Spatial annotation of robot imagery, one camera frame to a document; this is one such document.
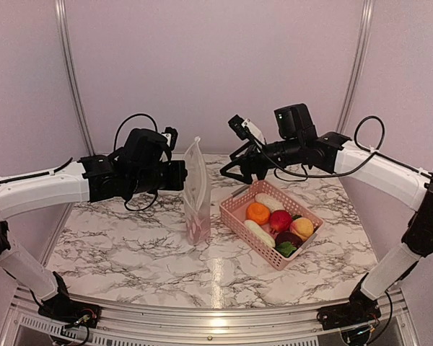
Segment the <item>clear polka dot zip bag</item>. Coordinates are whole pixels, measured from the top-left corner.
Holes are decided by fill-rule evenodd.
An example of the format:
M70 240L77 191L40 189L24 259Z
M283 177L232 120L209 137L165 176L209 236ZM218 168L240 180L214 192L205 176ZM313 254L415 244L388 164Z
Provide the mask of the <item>clear polka dot zip bag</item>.
M200 142L196 136L183 155L188 171L183 193L185 226L191 245L205 241L211 230L211 182Z

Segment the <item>pink plastic basket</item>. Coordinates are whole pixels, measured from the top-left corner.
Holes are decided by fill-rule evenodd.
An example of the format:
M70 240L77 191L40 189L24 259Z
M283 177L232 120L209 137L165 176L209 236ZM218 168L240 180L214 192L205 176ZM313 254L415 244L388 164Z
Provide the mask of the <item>pink plastic basket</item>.
M223 224L277 270L306 250L324 224L266 180L241 187L219 209Z

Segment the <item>orange knitted orange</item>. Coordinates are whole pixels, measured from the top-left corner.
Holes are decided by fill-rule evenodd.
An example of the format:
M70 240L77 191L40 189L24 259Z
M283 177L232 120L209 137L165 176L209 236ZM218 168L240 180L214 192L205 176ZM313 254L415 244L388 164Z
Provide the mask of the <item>orange knitted orange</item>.
M271 217L271 212L268 207L258 202L249 204L246 208L245 214L247 220L252 220L259 226L267 224Z

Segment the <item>white knitted radish with leaves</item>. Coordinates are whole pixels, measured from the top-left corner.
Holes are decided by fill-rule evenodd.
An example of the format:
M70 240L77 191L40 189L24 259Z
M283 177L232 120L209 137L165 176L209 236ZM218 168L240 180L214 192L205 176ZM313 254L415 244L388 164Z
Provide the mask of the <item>white knitted radish with leaves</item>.
M256 194L255 201L266 206L271 213L277 210L285 210L284 204L281 201L264 192Z

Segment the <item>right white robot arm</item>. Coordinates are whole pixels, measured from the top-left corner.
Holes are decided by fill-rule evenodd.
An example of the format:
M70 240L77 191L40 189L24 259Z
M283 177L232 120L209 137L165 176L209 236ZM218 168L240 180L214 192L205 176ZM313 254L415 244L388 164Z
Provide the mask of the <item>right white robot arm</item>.
M394 246L359 282L343 308L343 316L357 323L394 283L402 280L419 260L433 253L433 170L416 169L365 147L357 138L337 132L318 135L305 104L274 112L281 140L265 143L250 120L233 116L228 124L245 143L221 169L225 177L251 184L270 169L294 176L287 168L302 164L321 170L319 179L350 177L403 203L414 212L400 244Z

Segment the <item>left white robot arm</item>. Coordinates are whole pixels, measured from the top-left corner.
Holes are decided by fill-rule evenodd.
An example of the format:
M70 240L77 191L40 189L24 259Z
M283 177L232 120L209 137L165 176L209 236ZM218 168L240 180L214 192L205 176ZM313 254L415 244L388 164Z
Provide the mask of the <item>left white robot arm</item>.
M33 291L60 320L76 316L64 281L47 270L8 234L13 216L54 205L157 196L160 190L181 191L187 170L172 159L178 132L134 128L123 146L104 156L69 160L55 169L0 177L0 267Z

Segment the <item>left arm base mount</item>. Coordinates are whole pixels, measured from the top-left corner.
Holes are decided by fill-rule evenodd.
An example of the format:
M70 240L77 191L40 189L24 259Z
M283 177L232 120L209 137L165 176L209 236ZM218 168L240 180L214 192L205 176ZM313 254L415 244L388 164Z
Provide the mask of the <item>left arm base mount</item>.
M100 318L100 307L70 298L63 278L56 272L53 272L53 275L56 278L57 294L38 303L38 313L65 322L69 327L83 324L89 328L95 328Z

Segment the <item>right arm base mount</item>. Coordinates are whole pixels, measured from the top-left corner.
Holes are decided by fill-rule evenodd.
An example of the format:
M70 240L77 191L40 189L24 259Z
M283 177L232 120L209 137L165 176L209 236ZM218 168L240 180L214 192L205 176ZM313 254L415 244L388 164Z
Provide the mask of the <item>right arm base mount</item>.
M368 298L362 292L362 282L363 280L353 289L346 303L318 309L316 318L324 330L361 324L382 316L377 300Z

